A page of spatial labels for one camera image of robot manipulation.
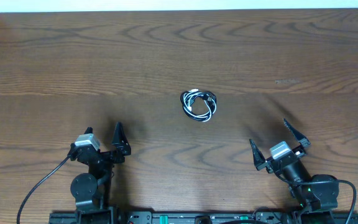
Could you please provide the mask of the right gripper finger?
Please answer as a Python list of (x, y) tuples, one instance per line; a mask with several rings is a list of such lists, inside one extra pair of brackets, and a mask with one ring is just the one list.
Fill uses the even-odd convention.
[(252, 149), (255, 168), (257, 170), (261, 170), (261, 169), (265, 168), (265, 166), (266, 166), (265, 157), (263, 156), (263, 154), (261, 153), (261, 151), (259, 150), (259, 148), (256, 146), (255, 142), (252, 139), (249, 139), (249, 142), (250, 142), (250, 146)]
[(294, 138), (300, 143), (303, 148), (310, 146), (311, 143), (308, 138), (302, 133), (300, 133), (298, 130), (296, 130), (285, 118), (283, 118), (283, 123), (289, 129), (292, 135), (294, 135)]

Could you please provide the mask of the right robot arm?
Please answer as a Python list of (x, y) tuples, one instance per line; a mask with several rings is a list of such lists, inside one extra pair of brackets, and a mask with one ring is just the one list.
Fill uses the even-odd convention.
[(255, 142), (252, 139), (249, 142), (255, 168), (265, 169), (288, 184), (290, 193), (301, 206), (299, 212), (293, 212), (292, 222), (302, 223), (303, 215), (328, 212), (337, 207), (339, 181), (331, 175), (310, 175), (301, 162), (301, 158), (306, 155), (306, 148), (311, 145), (309, 139), (286, 119), (283, 123), (299, 142), (297, 147), (292, 149), (282, 141), (270, 149), (271, 156), (266, 159)]

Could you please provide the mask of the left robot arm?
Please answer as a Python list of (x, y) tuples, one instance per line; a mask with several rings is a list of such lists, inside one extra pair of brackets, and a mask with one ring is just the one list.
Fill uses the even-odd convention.
[(116, 123), (112, 151), (100, 151), (100, 142), (88, 127), (70, 146), (68, 158), (88, 166), (88, 172), (76, 176), (70, 191), (75, 198), (75, 218), (77, 223), (122, 223), (120, 210), (109, 204), (112, 169), (116, 164), (125, 162), (131, 155), (122, 123)]

